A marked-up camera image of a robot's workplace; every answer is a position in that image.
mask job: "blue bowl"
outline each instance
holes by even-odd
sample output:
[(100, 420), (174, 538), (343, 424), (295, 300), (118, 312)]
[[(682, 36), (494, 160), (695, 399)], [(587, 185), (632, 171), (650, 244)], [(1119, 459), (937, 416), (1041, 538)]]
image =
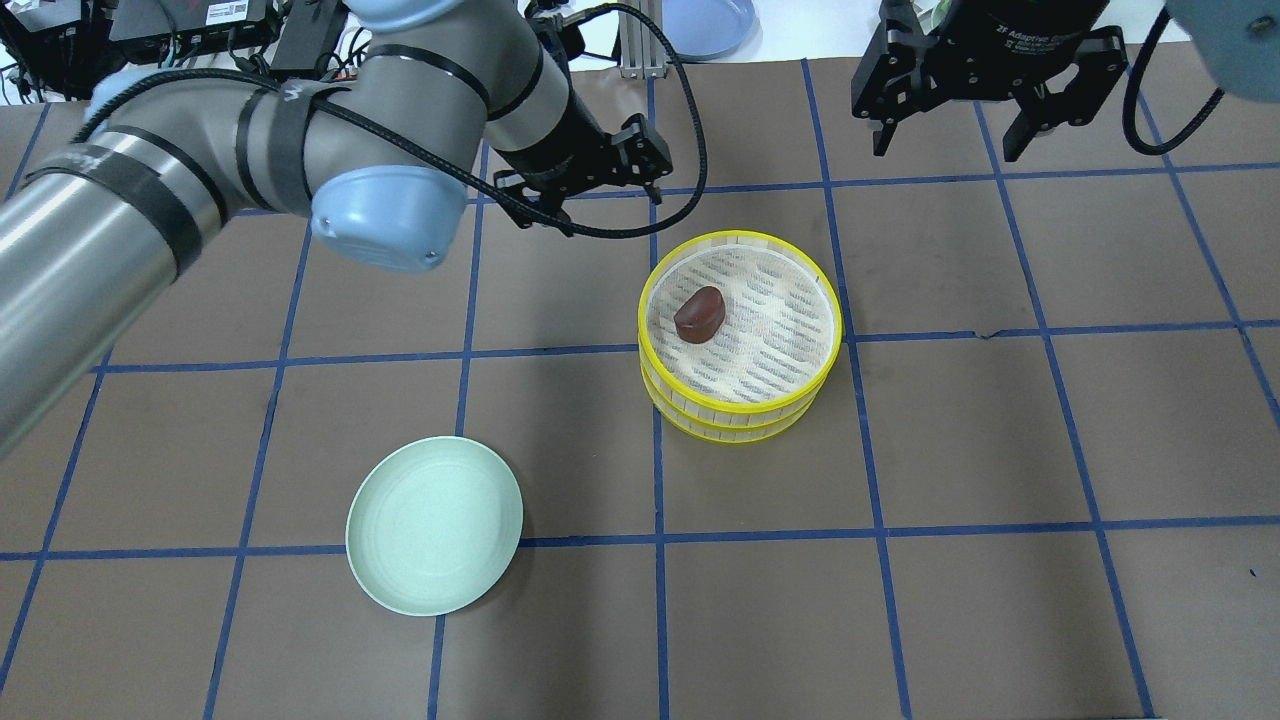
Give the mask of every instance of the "blue bowl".
[(713, 60), (737, 50), (755, 24), (751, 0), (663, 0), (662, 29), (681, 60)]

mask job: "yellow rim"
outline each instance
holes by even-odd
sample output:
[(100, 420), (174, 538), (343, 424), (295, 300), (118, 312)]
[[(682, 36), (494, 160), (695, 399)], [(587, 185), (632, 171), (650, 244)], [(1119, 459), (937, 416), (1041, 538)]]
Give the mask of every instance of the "yellow rim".
[[(827, 292), (827, 300), (828, 302), (831, 302), (832, 316), (836, 322), (836, 342), (832, 343), (831, 354), (828, 354), (827, 361), (823, 363), (822, 370), (819, 370), (818, 374), (814, 375), (812, 380), (809, 380), (809, 383), (806, 383), (800, 389), (785, 397), (769, 400), (765, 402), (727, 402), (724, 400), (708, 397), (698, 392), (696, 389), (686, 386), (685, 383), (680, 382), (680, 379), (677, 379), (676, 375), (673, 375), (671, 370), (668, 370), (662, 364), (662, 360), (658, 359), (658, 354), (654, 352), (653, 350), (653, 343), (649, 342), (649, 333), (645, 332), (646, 327), (645, 309), (649, 306), (649, 293), (653, 291), (653, 286), (658, 281), (658, 278), (662, 277), (663, 273), (666, 273), (666, 270), (669, 268), (669, 265), (673, 261), (672, 259), (678, 256), (691, 245), (705, 242), (708, 240), (716, 240), (718, 237), (731, 237), (731, 236), (756, 237), (772, 243), (781, 245), (786, 250), (791, 251), (799, 260), (805, 263), (809, 266), (809, 269), (812, 269), (818, 275), (818, 279), (822, 281), (823, 290)], [(673, 389), (677, 395), (680, 395), (685, 400), (690, 400), (703, 407), (707, 407), (708, 410), (716, 410), (718, 413), (732, 413), (739, 415), (740, 414), (754, 415), (756, 413), (769, 413), (772, 410), (785, 407), (795, 402), (796, 400), (804, 397), (805, 395), (813, 392), (815, 388), (820, 387), (822, 383), (827, 379), (827, 373), (831, 372), (831, 366), (836, 364), (836, 356), (840, 354), (840, 338), (844, 337), (845, 334), (844, 320), (840, 316), (840, 300), (837, 300), (836, 291), (831, 287), (831, 281), (827, 279), (827, 274), (822, 272), (822, 268), (819, 268), (817, 263), (814, 263), (799, 247), (791, 245), (790, 242), (782, 238), (773, 237), (772, 234), (765, 234), (755, 231), (719, 231), (719, 232), (700, 234), (694, 240), (690, 240), (689, 242), (685, 242), (680, 245), (680, 247), (668, 252), (667, 256), (662, 259), (662, 263), (658, 263), (658, 266), (654, 268), (653, 273), (649, 274), (649, 279), (645, 281), (644, 283), (644, 291), (640, 293), (640, 307), (636, 310), (636, 328), (639, 331), (637, 334), (640, 336), (640, 352), (644, 354), (645, 359), (649, 360), (649, 365), (658, 372), (658, 377), (662, 378), (662, 380), (667, 383), (667, 386), (671, 387), (671, 389)]]
[(762, 430), (762, 429), (769, 428), (772, 425), (778, 425), (781, 423), (786, 423), (792, 416), (795, 416), (796, 413), (804, 413), (804, 409), (809, 406), (809, 402), (805, 402), (803, 405), (796, 406), (795, 410), (792, 410), (791, 413), (787, 413), (786, 415), (783, 415), (783, 416), (781, 416), (781, 418), (778, 418), (776, 420), (769, 420), (767, 423), (756, 423), (756, 424), (751, 424), (751, 425), (730, 425), (730, 424), (726, 424), (726, 423), (716, 423), (713, 420), (707, 420), (707, 419), (699, 418), (699, 416), (691, 414), (690, 411), (685, 410), (684, 407), (680, 407), (678, 405), (675, 405), (673, 402), (671, 402), (669, 400), (667, 400), (667, 397), (660, 391), (658, 391), (658, 386), (654, 384), (653, 375), (649, 372), (650, 368), (652, 368), (652, 365), (645, 359), (641, 357), (640, 359), (640, 374), (644, 375), (645, 386), (652, 387), (653, 391), (658, 395), (658, 397), (662, 398), (663, 404), (667, 405), (668, 407), (671, 407), (672, 410), (675, 410), (676, 413), (678, 413), (681, 418), (686, 418), (690, 423), (695, 423), (695, 424), (698, 424), (700, 427), (704, 427), (704, 428), (708, 428), (708, 429), (713, 429), (713, 430), (731, 430), (731, 432)]
[(718, 445), (751, 445), (753, 442), (762, 442), (762, 441), (767, 441), (769, 438), (778, 437), (780, 434), (782, 434), (783, 430), (786, 430), (791, 425), (795, 425), (796, 423), (799, 423), (800, 418), (805, 414), (806, 410), (809, 410), (809, 406), (813, 405), (813, 400), (815, 400), (815, 398), (809, 400), (809, 402), (805, 402), (799, 410), (795, 411), (795, 414), (787, 415), (786, 419), (790, 420), (790, 423), (787, 423), (787, 424), (777, 428), (772, 433), (768, 433), (768, 434), (764, 434), (764, 436), (760, 436), (760, 437), (754, 437), (754, 438), (750, 438), (750, 439), (714, 438), (714, 437), (707, 437), (704, 434), (695, 433), (691, 428), (686, 428), (685, 425), (681, 425), (680, 421), (676, 418), (673, 418), (671, 415), (671, 413), (667, 410), (667, 404), (662, 400), (662, 396), (658, 395), (658, 391), (655, 391), (654, 387), (653, 387), (653, 384), (649, 383), (649, 377), (645, 375), (644, 373), (641, 373), (641, 377), (644, 378), (644, 387), (649, 392), (649, 398), (653, 400), (653, 406), (658, 410), (659, 414), (662, 414), (663, 418), (667, 419), (668, 423), (672, 424), (672, 427), (675, 427), (677, 430), (685, 433), (689, 437), (695, 437), (698, 439), (701, 439), (701, 441), (705, 441), (705, 442), (714, 442), (714, 443), (718, 443)]

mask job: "blue grid line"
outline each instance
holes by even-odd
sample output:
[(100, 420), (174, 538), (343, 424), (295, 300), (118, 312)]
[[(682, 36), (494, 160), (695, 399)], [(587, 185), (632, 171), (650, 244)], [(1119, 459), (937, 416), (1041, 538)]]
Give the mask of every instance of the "blue grid line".
[[(111, 359), (111, 351), (108, 350), (106, 355), (102, 357), (102, 365), (109, 363)], [(54, 509), (49, 514), (49, 524), (45, 527), (45, 537), (40, 543), (40, 553), (36, 555), (36, 564), (31, 569), (31, 580), (27, 582), (27, 591), (22, 596), (22, 605), (18, 607), (18, 618), (13, 621), (13, 630), (9, 633), (9, 643), (5, 646), (4, 661), (0, 661), (0, 694), (4, 693), (4, 685), (9, 679), (9, 669), (13, 667), (13, 657), (18, 652), (18, 641), (22, 639), (22, 630), (27, 625), (27, 614), (31, 612), (31, 602), (36, 597), (36, 585), (40, 584), (40, 577), (45, 570), (45, 562), (49, 560), (50, 548), (54, 544), (54, 533), (58, 532), (58, 520), (61, 518), (63, 507), (67, 503), (67, 493), (72, 487), (72, 478), (76, 475), (76, 465), (79, 462), (81, 450), (84, 447), (84, 436), (88, 433), (88, 423), (93, 419), (93, 407), (97, 406), (97, 397), (102, 392), (102, 380), (106, 375), (99, 372), (93, 378), (93, 389), (88, 395), (88, 401), (84, 404), (84, 415), (81, 418), (79, 429), (76, 432), (76, 441), (72, 442), (70, 454), (67, 459), (67, 468), (63, 471), (63, 482), (58, 486), (58, 497), (54, 501)]]
[(961, 536), (1037, 536), (1047, 533), (1092, 532), (1092, 523), (1016, 523), (1011, 525), (928, 525), (886, 528), (891, 538), (950, 538)]
[[(654, 88), (654, 79), (645, 79), (646, 110), (649, 123), (658, 127), (658, 94)], [(649, 204), (649, 224), (658, 222), (658, 206)], [(649, 233), (649, 270), (658, 266), (660, 252), (658, 250), (658, 233)], [(662, 415), (657, 407), (653, 411), (653, 553), (654, 553), (654, 589), (655, 612), (658, 630), (658, 720), (671, 719), (671, 675), (668, 662), (668, 635), (667, 635), (667, 505), (663, 489), (663, 475), (666, 465), (662, 459)]]
[[(1185, 172), (1198, 172), (1198, 173), (1228, 173), (1228, 172), (1249, 172), (1249, 170), (1265, 170), (1265, 169), (1280, 169), (1280, 163), (1240, 163), (1240, 164), (1222, 164), (1222, 165), (1193, 165), (1189, 168), (1180, 168)], [(1034, 181), (1034, 179), (1055, 179), (1055, 178), (1093, 178), (1093, 177), (1111, 177), (1111, 176), (1160, 176), (1165, 170), (1155, 168), (1098, 168), (1087, 170), (1042, 170), (1042, 172), (1006, 172), (1004, 177), (1006, 181)], [(899, 178), (849, 178), (849, 179), (833, 179), (829, 181), (831, 187), (877, 187), (877, 186), (897, 186), (897, 184), (940, 184), (940, 183), (959, 183), (959, 182), (987, 182), (996, 179), (996, 176), (991, 173), (968, 173), (968, 174), (954, 174), (954, 176), (908, 176)], [(722, 186), (708, 186), (704, 192), (707, 195), (726, 195), (736, 192), (778, 192), (786, 190), (820, 190), (823, 183), (820, 182), (778, 182), (778, 183), (749, 183), (749, 184), (722, 184)], [(662, 193), (664, 196), (682, 196), (692, 195), (692, 187), (669, 187), (663, 188)], [(626, 197), (645, 197), (644, 191), (640, 190), (596, 190), (590, 192), (582, 192), (575, 195), (571, 200), (617, 200)], [(468, 205), (495, 205), (497, 201), (492, 197), (480, 196), (467, 200)], [(255, 214), (270, 214), (266, 211)]]
[(288, 368), (302, 368), (312, 365), (357, 365), (364, 363), (421, 363), (426, 360), (461, 360), (462, 352), (388, 352), (374, 355), (334, 355), (330, 357), (289, 357), (284, 361)]
[(636, 352), (640, 346), (620, 345), (571, 345), (563, 347), (518, 347), (515, 350), (474, 350), (471, 357), (547, 357), (554, 355), (602, 355), (611, 352)]
[(45, 102), (44, 109), (40, 110), (40, 119), (36, 120), (36, 128), (31, 131), (31, 140), (27, 141), (27, 149), (22, 152), (22, 160), (18, 161), (18, 168), (13, 172), (13, 179), (9, 182), (9, 190), (4, 193), (5, 200), (9, 200), (13, 197), (14, 192), (18, 192), (18, 183), (22, 182), (22, 173), (27, 169), (27, 163), (31, 160), (31, 152), (36, 149), (36, 140), (40, 137), (40, 131), (45, 128), (45, 118), (49, 117), (50, 108), (52, 108), (52, 105)]
[(698, 544), (708, 542), (777, 542), (813, 539), (873, 539), (883, 534), (877, 528), (827, 528), (803, 530), (726, 530), (709, 533), (669, 533), (669, 544)]
[[(1280, 319), (1244, 320), (1247, 328), (1280, 328)], [(1050, 327), (1046, 332), (1051, 336), (1088, 336), (1088, 334), (1117, 334), (1117, 333), (1157, 333), (1157, 332), (1201, 332), (1201, 331), (1230, 331), (1236, 324), (1230, 320), (1203, 322), (1203, 323), (1152, 323), (1132, 325), (1065, 325)], [(901, 333), (869, 333), (859, 334), (855, 338), (858, 345), (882, 342), (920, 342), (942, 340), (992, 340), (1007, 337), (1039, 337), (1038, 328), (1010, 328), (997, 331), (989, 336), (980, 336), (974, 331), (940, 331), (940, 332), (901, 332)], [(575, 345), (559, 347), (516, 347), (509, 350), (472, 350), (471, 359), (477, 357), (545, 357), (559, 355), (599, 355), (599, 354), (625, 354), (636, 352), (635, 343), (618, 345)], [(284, 361), (287, 368), (316, 366), (316, 365), (346, 365), (364, 363), (420, 363), (435, 360), (461, 360), (461, 351), (442, 352), (402, 352), (385, 355), (334, 355), (334, 356), (307, 356), (289, 357)], [(97, 365), (90, 369), (91, 374), (99, 370), (106, 374), (141, 374), (141, 373), (219, 373), (232, 370), (264, 370), (278, 366), (278, 360), (248, 360), (237, 363), (172, 363), (172, 364), (127, 364), (127, 365)]]
[(818, 96), (813, 88), (813, 74), (809, 60), (800, 60), (804, 73), (805, 92), (809, 96), (809, 114), (813, 119), (813, 135), (818, 143), (818, 164), (822, 168), (823, 195), (827, 201), (827, 227), (831, 232), (831, 250), (836, 259), (836, 286), (840, 292), (841, 314), (845, 332), (854, 342), (849, 346), (850, 364), (854, 375), (854, 397), (858, 404), (858, 428), (863, 441), (863, 462), (867, 468), (867, 488), (870, 495), (872, 519), (876, 525), (876, 553), (879, 559), (881, 584), (884, 591), (884, 615), (888, 624), (890, 647), (893, 653), (893, 675), (897, 680), (899, 708), (905, 720), (911, 720), (911, 696), (906, 676), (906, 660), (902, 651), (902, 633), (897, 618), (897, 600), (893, 592), (893, 571), (888, 555), (888, 537), (884, 533), (884, 511), (881, 507), (879, 480), (876, 475), (876, 452), (872, 448), (872, 430), (867, 416), (867, 396), (863, 386), (861, 361), (858, 356), (858, 332), (850, 311), (849, 283), (845, 278), (845, 261), (840, 246), (840, 228), (836, 222), (836, 200), (832, 193), (831, 165), (827, 161), (827, 143), (822, 133), (822, 118), (818, 113)]
[(986, 182), (995, 179), (991, 174), (969, 174), (969, 176), (928, 176), (928, 177), (908, 177), (908, 178), (861, 178), (861, 179), (847, 179), (847, 181), (823, 181), (828, 187), (877, 187), (886, 184), (940, 184), (940, 183), (955, 183), (955, 182)]
[[(1142, 94), (1138, 94), (1142, 104), (1146, 106), (1147, 101), (1142, 99)], [(1179, 173), (1225, 173), (1225, 172), (1248, 172), (1248, 170), (1280, 170), (1280, 163), (1225, 163), (1221, 165), (1178, 165)]]
[(268, 370), (279, 365), (276, 360), (250, 360), (244, 363), (159, 363), (155, 365), (99, 365), (93, 372), (109, 375), (133, 373), (221, 373), (228, 370)]
[[(480, 143), (480, 177), (489, 174), (489, 143)], [(462, 368), (458, 372), (458, 409), (453, 419), (453, 434), (462, 437), (467, 424), (467, 395), (471, 389), (472, 345), (476, 334), (476, 296), (480, 292), (480, 255), (484, 252), (484, 204), (476, 204), (475, 225), (471, 233), (471, 279), (467, 284), (467, 323), (462, 337)], [(445, 615), (435, 618), (431, 637), (431, 666), (426, 689), (426, 717), (435, 720), (440, 710), (440, 671), (444, 667)]]
[[(1102, 520), (1107, 530), (1164, 530), (1197, 528), (1265, 528), (1280, 525), (1280, 515), (1224, 515), (1198, 518), (1137, 518), (1132, 520)], [(965, 537), (965, 536), (1018, 536), (1051, 533), (1089, 533), (1092, 521), (1065, 523), (1012, 523), (980, 525), (901, 525), (876, 528), (805, 528), (783, 530), (710, 530), (689, 533), (664, 533), (666, 544), (701, 543), (742, 543), (777, 541), (822, 541), (822, 539), (874, 539), (883, 534), (891, 538), (911, 537)], [(654, 544), (658, 536), (620, 534), (620, 536), (559, 536), (521, 538), (521, 548), (581, 548)], [(165, 548), (120, 548), (120, 550), (51, 550), (46, 561), (61, 560), (147, 560), (163, 557), (297, 557), (310, 555), (343, 555), (342, 544), (287, 544), (287, 546), (248, 546), (248, 547), (165, 547)], [(36, 560), (40, 551), (0, 552), (0, 562), (26, 562)]]
[(1108, 530), (1162, 530), (1170, 528), (1257, 528), (1280, 525), (1280, 515), (1235, 515), (1226, 518), (1165, 518), (1148, 520), (1103, 520)]
[(1130, 177), (1130, 176), (1162, 176), (1161, 168), (1116, 168), (1105, 170), (1038, 170), (1038, 172), (1009, 172), (1004, 170), (1005, 181), (1030, 181), (1030, 179), (1062, 179), (1062, 178), (1103, 178), (1103, 177)]
[[(241, 524), (239, 548), (248, 547), (253, 528), (253, 512), (257, 510), (257, 493), (262, 487), (262, 469), (266, 465), (266, 451), (271, 442), (271, 429), (275, 425), (275, 411), (280, 402), (280, 389), (284, 387), (285, 360), (289, 357), (289, 342), (293, 340), (293, 320), (298, 313), (298, 299), (302, 296), (302, 278), (307, 270), (307, 256), (311, 251), (311, 227), (302, 236), (302, 250), (298, 252), (298, 266), (293, 274), (293, 290), (289, 295), (289, 309), (284, 315), (284, 329), (280, 332), (280, 352), (275, 363), (275, 379), (271, 383), (271, 396), (262, 418), (262, 434), (259, 438), (257, 457), (253, 461), (253, 477), (250, 480), (248, 498), (244, 502), (244, 520)], [(236, 556), (232, 568), (230, 588), (227, 591), (227, 607), (223, 611), (223, 626), (218, 633), (218, 648), (214, 651), (214, 667), (209, 675), (209, 692), (205, 694), (205, 720), (212, 720), (214, 706), (218, 702), (218, 685), (223, 678), (223, 662), (227, 660), (227, 644), (230, 642), (232, 623), (236, 619), (236, 603), (239, 598), (239, 584), (244, 574), (244, 553)]]
[(1030, 296), (1032, 309), (1036, 313), (1036, 324), (1041, 328), (1041, 337), (1044, 343), (1044, 355), (1048, 359), (1050, 373), (1053, 375), (1053, 387), (1057, 391), (1059, 405), (1062, 409), (1062, 419), (1066, 423), (1066, 433), (1071, 442), (1071, 452), (1075, 455), (1075, 466), (1080, 475), (1080, 487), (1084, 491), (1084, 501), (1089, 509), (1089, 519), (1093, 527), (1094, 537), (1098, 542), (1098, 553), (1102, 557), (1102, 569), (1107, 578), (1107, 585), (1111, 591), (1111, 601), (1115, 605), (1116, 621), (1120, 626), (1120, 635), (1124, 641), (1125, 653), (1129, 656), (1129, 667), (1133, 673), (1134, 685), (1138, 692), (1138, 700), (1142, 703), (1143, 716), (1153, 717), (1155, 710), (1151, 702), (1151, 691), (1147, 687), (1147, 678), (1142, 669), (1142, 660), (1138, 656), (1138, 643), (1134, 641), (1133, 628), (1129, 624), (1129, 611), (1125, 607), (1124, 594), (1120, 591), (1120, 578), (1116, 574), (1115, 562), (1111, 559), (1111, 544), (1107, 541), (1106, 528), (1102, 524), (1102, 512), (1098, 507), (1098, 500), (1093, 492), (1093, 479), (1089, 475), (1089, 466), (1084, 457), (1084, 447), (1080, 443), (1080, 433), (1075, 425), (1075, 414), (1071, 410), (1071, 401), (1066, 393), (1066, 383), (1062, 379), (1062, 368), (1057, 361), (1057, 351), (1053, 347), (1053, 337), (1048, 332), (1048, 323), (1044, 320), (1044, 307), (1041, 305), (1039, 291), (1036, 288), (1036, 277), (1032, 273), (1030, 259), (1027, 255), (1027, 247), (1023, 243), (1023, 234), (1018, 225), (1018, 218), (1014, 214), (1014, 204), (1009, 197), (1009, 188), (1005, 184), (1005, 178), (1001, 174), (1000, 159), (996, 155), (996, 146), (991, 140), (991, 129), (987, 127), (987, 118), (982, 111), (982, 104), (974, 101), (974, 113), (978, 117), (978, 127), (982, 131), (982, 140), (987, 146), (987, 156), (991, 161), (992, 170), (996, 173), (996, 188), (1000, 191), (1000, 201), (1005, 209), (1005, 217), (1009, 222), (1009, 232), (1012, 236), (1014, 247), (1018, 251), (1018, 261), (1021, 265), (1023, 275), (1027, 281), (1027, 292)]
[(653, 544), (657, 536), (566, 536), (553, 538), (521, 538), (520, 547), (599, 547), (613, 544)]
[[(1151, 133), (1156, 140), (1156, 143), (1164, 142), (1160, 135), (1160, 127), (1156, 123), (1156, 117), (1151, 113), (1151, 106), (1147, 105), (1147, 99), (1138, 94), (1138, 102), (1142, 105), (1142, 114), (1147, 118), (1147, 124), (1151, 127)], [(1196, 210), (1192, 208), (1192, 201), (1187, 197), (1187, 190), (1183, 188), (1183, 181), (1178, 177), (1179, 169), (1174, 165), (1174, 160), (1169, 154), (1161, 155), (1161, 160), (1165, 163), (1165, 172), (1169, 173), (1170, 182), (1174, 183), (1174, 191), (1178, 193), (1178, 201), (1183, 206), (1183, 213), (1187, 214), (1187, 223), (1192, 228), (1192, 234), (1196, 236), (1196, 245), (1199, 246), (1201, 255), (1204, 256), (1204, 264), (1208, 266), (1208, 272), (1213, 275), (1213, 283), (1217, 284), (1217, 291), (1222, 296), (1222, 304), (1226, 305), (1228, 314), (1231, 315), (1231, 322), (1235, 324), (1236, 332), (1240, 333), (1240, 342), (1244, 345), (1244, 354), (1249, 359), (1249, 365), (1253, 366), (1253, 374), (1258, 379), (1258, 386), (1262, 388), (1262, 395), (1267, 400), (1267, 406), (1271, 410), (1271, 419), (1275, 421), (1276, 427), (1280, 428), (1280, 402), (1276, 402), (1275, 391), (1271, 388), (1271, 382), (1267, 379), (1266, 372), (1262, 369), (1262, 361), (1258, 359), (1257, 351), (1253, 348), (1253, 340), (1249, 337), (1249, 331), (1244, 325), (1240, 318), (1240, 310), (1235, 305), (1235, 300), (1231, 297), (1231, 291), (1226, 287), (1226, 278), (1222, 275), (1222, 270), (1217, 265), (1217, 260), (1213, 259), (1213, 251), (1208, 246), (1208, 240), (1204, 238), (1204, 231), (1199, 224), (1199, 219), (1196, 217)]]

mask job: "white mesh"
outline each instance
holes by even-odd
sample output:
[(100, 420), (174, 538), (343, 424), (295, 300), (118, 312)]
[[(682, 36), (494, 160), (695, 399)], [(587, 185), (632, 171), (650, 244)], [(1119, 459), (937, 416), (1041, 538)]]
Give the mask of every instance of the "white mesh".
[[(724, 296), (726, 318), (703, 345), (676, 334), (676, 311), (699, 288)], [(719, 245), (677, 261), (645, 311), (654, 352), (680, 382), (726, 402), (767, 402), (813, 380), (836, 345), (820, 275), (768, 247)]]

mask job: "cable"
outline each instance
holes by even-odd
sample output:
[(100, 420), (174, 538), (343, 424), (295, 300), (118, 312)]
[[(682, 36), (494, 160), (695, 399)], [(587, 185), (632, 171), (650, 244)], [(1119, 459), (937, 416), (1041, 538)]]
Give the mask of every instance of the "cable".
[[(329, 100), (325, 100), (325, 99), (315, 99), (314, 100), (314, 105), (315, 105), (316, 110), (319, 110), (321, 113), (325, 113), (328, 115), (332, 115), (334, 118), (338, 118), (339, 120), (347, 122), (347, 123), (349, 123), (352, 126), (356, 126), (356, 127), (358, 127), (358, 128), (369, 132), (370, 135), (374, 135), (374, 136), (376, 136), (376, 137), (379, 137), (379, 138), (389, 142), (390, 145), (394, 145), (396, 147), (403, 150), (404, 152), (408, 152), (410, 155), (413, 155), (415, 158), (422, 160), (424, 163), (429, 164), (429, 165), (439, 169), (440, 172), (443, 172), (447, 176), (457, 179), (458, 182), (461, 182), (461, 183), (463, 183), (463, 184), (466, 184), (468, 187), (474, 187), (476, 191), (488, 195), (499, 206), (502, 206), (504, 209), (508, 209), (508, 210), (511, 210), (511, 211), (513, 211), (516, 214), (526, 215), (526, 217), (531, 218), (532, 220), (535, 220), (535, 222), (538, 222), (540, 224), (544, 224), (544, 225), (548, 225), (548, 227), (552, 227), (552, 228), (556, 228), (556, 229), (559, 229), (559, 231), (564, 231), (564, 232), (571, 232), (571, 233), (582, 234), (582, 236), (588, 236), (588, 237), (607, 238), (607, 240), (626, 240), (626, 238), (643, 237), (643, 236), (648, 236), (648, 234), (652, 234), (652, 233), (655, 233), (655, 232), (660, 232), (660, 231), (664, 231), (664, 229), (675, 225), (680, 220), (684, 220), (685, 218), (687, 218), (689, 214), (694, 211), (694, 208), (698, 206), (699, 200), (701, 200), (703, 192), (707, 190), (707, 164), (708, 164), (707, 163), (707, 137), (705, 137), (705, 133), (703, 131), (701, 115), (699, 115), (699, 113), (698, 113), (698, 104), (694, 100), (692, 88), (689, 85), (689, 76), (685, 72), (685, 67), (680, 61), (680, 58), (676, 55), (676, 50), (675, 50), (675, 47), (672, 47), (671, 41), (667, 38), (666, 35), (663, 35), (662, 28), (659, 28), (657, 26), (657, 23), (654, 23), (652, 19), (649, 19), (649, 17), (645, 15), (644, 13), (641, 13), (640, 10), (636, 10), (635, 8), (632, 8), (630, 5), (622, 5), (620, 3), (611, 3), (611, 4), (607, 4), (607, 5), (599, 5), (596, 8), (591, 8), (590, 10), (586, 10), (584, 13), (584, 15), (586, 15), (586, 19), (589, 20), (589, 19), (593, 19), (595, 17), (603, 15), (603, 14), (609, 13), (609, 12), (620, 12), (620, 13), (626, 13), (628, 15), (635, 17), (636, 19), (640, 20), (641, 24), (644, 24), (646, 28), (649, 28), (654, 33), (654, 36), (658, 38), (658, 41), (662, 44), (663, 49), (667, 51), (667, 56), (671, 58), (672, 67), (676, 68), (676, 74), (680, 76), (680, 85), (681, 85), (681, 88), (684, 90), (684, 94), (685, 94), (685, 101), (689, 104), (689, 114), (690, 114), (690, 118), (691, 118), (692, 126), (694, 126), (694, 140), (695, 140), (695, 143), (698, 146), (698, 182), (694, 186), (694, 191), (692, 191), (692, 195), (690, 195), (689, 201), (685, 202), (685, 205), (680, 210), (677, 210), (676, 213), (673, 213), (671, 217), (668, 217), (668, 218), (666, 218), (663, 220), (659, 220), (657, 223), (652, 223), (652, 224), (648, 224), (648, 225), (644, 225), (644, 227), (639, 227), (639, 228), (609, 229), (609, 228), (595, 228), (595, 227), (591, 227), (591, 225), (582, 225), (582, 224), (572, 223), (572, 222), (564, 222), (564, 220), (562, 220), (559, 218), (556, 218), (556, 217), (553, 217), (553, 215), (543, 211), (540, 208), (538, 208), (535, 205), (531, 205), (531, 204), (529, 204), (529, 202), (526, 202), (524, 200), (518, 200), (518, 199), (515, 199), (515, 197), (512, 197), (509, 195), (506, 195), (498, 187), (494, 187), (493, 184), (489, 184), (484, 179), (472, 176), (468, 170), (465, 170), (465, 169), (454, 165), (453, 163), (449, 163), (444, 158), (440, 158), (439, 155), (431, 152), (430, 150), (422, 147), (421, 145), (417, 145), (412, 140), (410, 140), (410, 138), (407, 138), (407, 137), (397, 133), (396, 131), (393, 131), (393, 129), (390, 129), (390, 128), (388, 128), (388, 127), (385, 127), (385, 126), (383, 126), (383, 124), (380, 124), (380, 123), (378, 123), (378, 122), (375, 122), (375, 120), (372, 120), (372, 119), (370, 119), (370, 118), (367, 118), (365, 115), (361, 115), (360, 113), (356, 113), (353, 110), (348, 110), (347, 108), (343, 108), (342, 105), (337, 105), (337, 104), (334, 104), (334, 102), (332, 102)], [(275, 82), (273, 79), (269, 79), (269, 78), (264, 78), (264, 77), (259, 77), (259, 76), (253, 76), (253, 74), (248, 74), (248, 73), (239, 73), (239, 72), (234, 72), (234, 70), (221, 70), (221, 69), (214, 69), (214, 68), (200, 68), (200, 69), (193, 69), (193, 70), (174, 70), (174, 72), (169, 72), (169, 73), (160, 73), (160, 74), (150, 76), (150, 77), (142, 78), (136, 85), (131, 86), (128, 90), (125, 90), (124, 92), (116, 95), (115, 97), (113, 97), (111, 100), (109, 100), (106, 104), (104, 104), (84, 123), (84, 126), (79, 129), (79, 132), (77, 132), (76, 136), (72, 137), (72, 142), (84, 142), (84, 141), (87, 141), (88, 137), (90, 137), (90, 135), (92, 135), (92, 132), (100, 124), (102, 124), (102, 122), (108, 117), (110, 117), (111, 113), (114, 113), (122, 105), (124, 105), (129, 100), (133, 100), (138, 95), (142, 95), (143, 92), (146, 92), (146, 91), (148, 91), (148, 90), (151, 90), (154, 87), (159, 87), (161, 85), (166, 85), (166, 83), (170, 83), (170, 82), (178, 82), (178, 81), (183, 81), (183, 79), (229, 79), (229, 81), (243, 82), (243, 83), (248, 83), (248, 85), (256, 85), (259, 87), (264, 87), (264, 88), (273, 90), (273, 91), (279, 91), (279, 88), (280, 88), (280, 85), (278, 82)]]
[(169, 60), (172, 67), (173, 58), (178, 53), (178, 20), (173, 19), (173, 13), (169, 12), (169, 6), (165, 5), (161, 0), (151, 0), (151, 3), (156, 8), (160, 8), (160, 12), (164, 13), (165, 23), (169, 24), (169, 55), (168, 58), (164, 58), (159, 63), (156, 63), (156, 67), (157, 68), (164, 67), (165, 60)]
[(1138, 135), (1138, 92), (1142, 90), (1142, 78), (1147, 74), (1147, 65), (1151, 64), (1151, 56), (1156, 53), (1156, 44), (1160, 42), (1160, 37), (1165, 35), (1165, 28), (1169, 27), (1169, 9), (1162, 8), (1160, 14), (1156, 17), (1155, 24), (1151, 26), (1151, 32), (1147, 33), (1147, 41), (1142, 44), (1142, 50), (1138, 51), (1138, 60), (1133, 64), (1133, 77), (1129, 78), (1129, 86), (1125, 87), (1124, 92), (1124, 111), (1121, 114), (1121, 123), (1124, 126), (1124, 137), (1129, 141), (1129, 146), (1142, 152), (1143, 155), (1164, 155), (1170, 150), (1178, 147), (1187, 138), (1192, 136), (1213, 110), (1217, 109), (1217, 104), (1222, 101), (1222, 96), (1226, 95), (1221, 87), (1210, 95), (1208, 100), (1196, 113), (1187, 127), (1181, 129), (1178, 135), (1170, 138), (1167, 142), (1160, 145), (1151, 145), (1144, 141)]

